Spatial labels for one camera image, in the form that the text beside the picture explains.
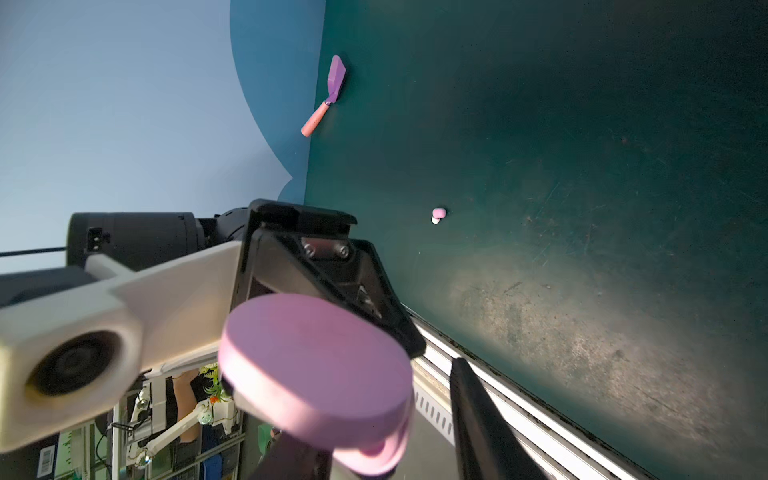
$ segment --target barcode label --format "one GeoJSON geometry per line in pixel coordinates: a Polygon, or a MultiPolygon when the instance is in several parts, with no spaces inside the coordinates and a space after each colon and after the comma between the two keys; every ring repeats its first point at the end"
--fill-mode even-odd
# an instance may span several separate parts
{"type": "Polygon", "coordinates": [[[40,451],[38,461],[38,478],[45,477],[53,473],[53,455],[56,453],[56,445],[45,447],[40,451]]]}

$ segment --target trowel handle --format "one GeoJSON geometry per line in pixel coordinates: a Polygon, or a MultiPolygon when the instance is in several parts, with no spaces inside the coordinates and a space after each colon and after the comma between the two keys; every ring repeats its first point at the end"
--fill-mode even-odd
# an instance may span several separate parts
{"type": "Polygon", "coordinates": [[[318,123],[320,123],[320,121],[323,119],[323,115],[325,115],[328,111],[328,106],[329,105],[326,102],[320,104],[317,110],[315,110],[315,113],[313,113],[310,119],[306,121],[303,127],[301,127],[302,135],[309,137],[312,132],[315,131],[318,123]]]}

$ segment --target wire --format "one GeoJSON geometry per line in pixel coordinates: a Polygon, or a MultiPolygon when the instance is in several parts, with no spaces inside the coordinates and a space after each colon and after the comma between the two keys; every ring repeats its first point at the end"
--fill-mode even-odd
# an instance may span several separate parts
{"type": "Polygon", "coordinates": [[[104,440],[104,437],[106,437],[106,435],[102,435],[98,442],[96,442],[96,448],[94,449],[94,452],[96,453],[96,459],[101,462],[101,464],[107,469],[107,475],[109,475],[109,479],[112,480],[112,465],[108,465],[107,461],[98,454],[98,446],[101,445],[101,440],[104,440]]]}
{"type": "Polygon", "coordinates": [[[67,247],[35,248],[33,250],[16,250],[13,252],[0,252],[0,257],[15,257],[17,255],[34,255],[35,253],[63,252],[67,247]]]}

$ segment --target pink oval object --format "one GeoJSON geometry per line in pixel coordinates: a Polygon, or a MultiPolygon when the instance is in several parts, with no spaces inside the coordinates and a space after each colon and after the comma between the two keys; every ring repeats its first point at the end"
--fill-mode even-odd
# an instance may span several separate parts
{"type": "Polygon", "coordinates": [[[219,365],[264,420],[298,439],[347,449],[348,458],[360,457],[350,449],[384,441],[381,455],[363,455],[362,470],[371,472],[401,459],[413,401],[410,359],[353,313],[311,296],[258,296],[227,318],[219,365]]]}

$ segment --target dark green tabletop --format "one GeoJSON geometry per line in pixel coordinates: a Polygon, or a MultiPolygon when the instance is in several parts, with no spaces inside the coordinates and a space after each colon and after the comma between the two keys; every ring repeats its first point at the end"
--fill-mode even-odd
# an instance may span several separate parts
{"type": "Polygon", "coordinates": [[[768,468],[765,3],[328,0],[308,204],[660,478],[768,468]],[[432,208],[446,207],[439,225],[432,208]]]}

